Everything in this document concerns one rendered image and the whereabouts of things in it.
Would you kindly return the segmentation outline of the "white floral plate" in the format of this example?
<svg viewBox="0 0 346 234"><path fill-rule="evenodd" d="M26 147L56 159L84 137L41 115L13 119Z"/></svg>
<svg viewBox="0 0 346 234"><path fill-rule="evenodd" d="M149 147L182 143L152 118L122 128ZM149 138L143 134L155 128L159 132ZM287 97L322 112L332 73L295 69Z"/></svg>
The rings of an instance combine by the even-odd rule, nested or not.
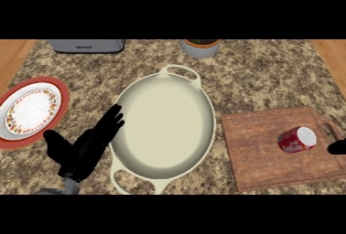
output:
<svg viewBox="0 0 346 234"><path fill-rule="evenodd" d="M62 94L51 83L37 82L19 88L0 105L0 137L22 140L51 122Z"/></svg>

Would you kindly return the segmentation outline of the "red round placemat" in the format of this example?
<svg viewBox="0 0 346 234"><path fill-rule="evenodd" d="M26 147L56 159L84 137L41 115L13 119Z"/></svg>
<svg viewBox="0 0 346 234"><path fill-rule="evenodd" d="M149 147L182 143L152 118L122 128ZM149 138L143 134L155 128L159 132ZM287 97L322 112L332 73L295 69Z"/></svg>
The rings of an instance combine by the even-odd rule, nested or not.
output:
<svg viewBox="0 0 346 234"><path fill-rule="evenodd" d="M0 105L3 104L6 98L9 97L9 95L23 86L37 83L37 82L47 82L51 83L53 85L56 85L60 94L62 94L62 102L60 102L60 107L59 107L59 111L57 114L51 120L51 122L46 125L46 127L34 134L31 135L28 138L22 139L22 140L6 140L0 137L0 149L3 150L10 150L10 149L17 149L22 147L26 147L29 144L32 144L41 137L43 137L43 132L46 130L51 130L54 128L54 126L57 125L63 114L66 112L68 109L68 105L69 105L69 90L68 90L68 86L63 83L62 80L59 80L57 78L51 78L51 77L38 77L38 78L32 78L28 79L25 81L22 81L13 88L9 89L9 91L6 92L6 94L0 97Z"/></svg>

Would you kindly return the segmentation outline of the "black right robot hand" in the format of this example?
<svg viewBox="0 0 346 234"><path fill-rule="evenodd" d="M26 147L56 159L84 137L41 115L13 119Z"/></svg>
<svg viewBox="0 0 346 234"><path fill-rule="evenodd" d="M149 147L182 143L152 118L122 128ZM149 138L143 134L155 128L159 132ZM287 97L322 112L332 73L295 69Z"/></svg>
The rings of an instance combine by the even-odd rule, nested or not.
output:
<svg viewBox="0 0 346 234"><path fill-rule="evenodd" d="M346 154L346 138L331 143L326 147L326 151L329 154Z"/></svg>

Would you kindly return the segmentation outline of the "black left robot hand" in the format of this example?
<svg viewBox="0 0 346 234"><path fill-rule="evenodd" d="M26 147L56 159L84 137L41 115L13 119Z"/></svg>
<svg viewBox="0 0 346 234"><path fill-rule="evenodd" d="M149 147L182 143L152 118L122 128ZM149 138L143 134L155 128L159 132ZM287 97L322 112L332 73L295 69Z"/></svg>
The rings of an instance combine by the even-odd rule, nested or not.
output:
<svg viewBox="0 0 346 234"><path fill-rule="evenodd" d="M97 124L87 129L74 144L54 130L43 133L47 143L47 155L59 163L57 175L80 183L87 179L102 158L106 145L111 143L124 124L121 106L114 105Z"/></svg>

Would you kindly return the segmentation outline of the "red soda can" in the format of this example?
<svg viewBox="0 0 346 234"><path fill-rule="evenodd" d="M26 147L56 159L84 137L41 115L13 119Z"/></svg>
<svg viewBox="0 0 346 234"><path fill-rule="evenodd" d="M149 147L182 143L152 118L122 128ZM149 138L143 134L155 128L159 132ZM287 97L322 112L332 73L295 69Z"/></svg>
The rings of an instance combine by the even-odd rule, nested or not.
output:
<svg viewBox="0 0 346 234"><path fill-rule="evenodd" d="M304 126L292 127L276 138L279 149L288 153L298 153L316 145L316 134Z"/></svg>

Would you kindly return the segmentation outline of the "silver toaster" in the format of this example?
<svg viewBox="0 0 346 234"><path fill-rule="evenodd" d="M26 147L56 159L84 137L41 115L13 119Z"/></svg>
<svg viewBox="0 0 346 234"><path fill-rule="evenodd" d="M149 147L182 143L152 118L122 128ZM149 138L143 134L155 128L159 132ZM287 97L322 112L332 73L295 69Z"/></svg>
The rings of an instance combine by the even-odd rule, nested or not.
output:
<svg viewBox="0 0 346 234"><path fill-rule="evenodd" d="M56 53L115 54L122 51L124 39L49 39Z"/></svg>

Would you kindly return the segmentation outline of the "cream oval pot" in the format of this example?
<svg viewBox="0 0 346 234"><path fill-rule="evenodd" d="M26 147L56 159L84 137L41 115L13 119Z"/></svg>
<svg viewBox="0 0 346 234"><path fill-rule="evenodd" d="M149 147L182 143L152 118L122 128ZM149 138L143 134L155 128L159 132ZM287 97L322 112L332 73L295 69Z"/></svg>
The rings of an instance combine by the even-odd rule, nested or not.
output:
<svg viewBox="0 0 346 234"><path fill-rule="evenodd" d="M124 125L109 143L111 171L149 181L159 194L198 166L213 146L216 118L201 79L167 65L118 95Z"/></svg>

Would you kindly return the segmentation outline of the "grey plant pot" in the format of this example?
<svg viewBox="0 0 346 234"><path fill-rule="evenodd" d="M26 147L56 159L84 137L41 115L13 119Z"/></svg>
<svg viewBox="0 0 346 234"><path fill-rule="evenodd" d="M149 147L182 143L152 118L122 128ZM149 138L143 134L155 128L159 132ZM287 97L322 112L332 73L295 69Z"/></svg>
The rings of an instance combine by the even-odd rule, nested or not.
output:
<svg viewBox="0 0 346 234"><path fill-rule="evenodd" d="M219 39L182 39L180 48L187 56L196 59L211 57L219 51Z"/></svg>

